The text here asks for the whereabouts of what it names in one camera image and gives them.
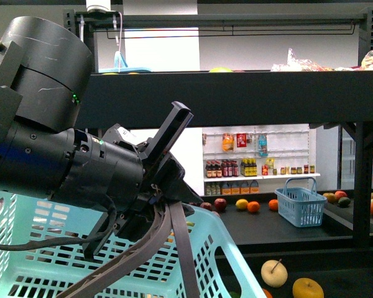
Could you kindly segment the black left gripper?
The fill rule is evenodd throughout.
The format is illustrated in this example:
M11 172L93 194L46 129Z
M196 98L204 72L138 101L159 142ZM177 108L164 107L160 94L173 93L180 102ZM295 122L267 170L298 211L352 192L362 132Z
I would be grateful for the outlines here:
M199 297L190 236L182 203L200 204L201 197L184 182L185 170L169 151L153 166L122 138L95 145L88 156L82 143L52 200L94 210L114 205L117 237L132 242L120 255L59 293L58 297L94 297L151 259L173 228L186 297ZM155 207L162 201L181 201Z

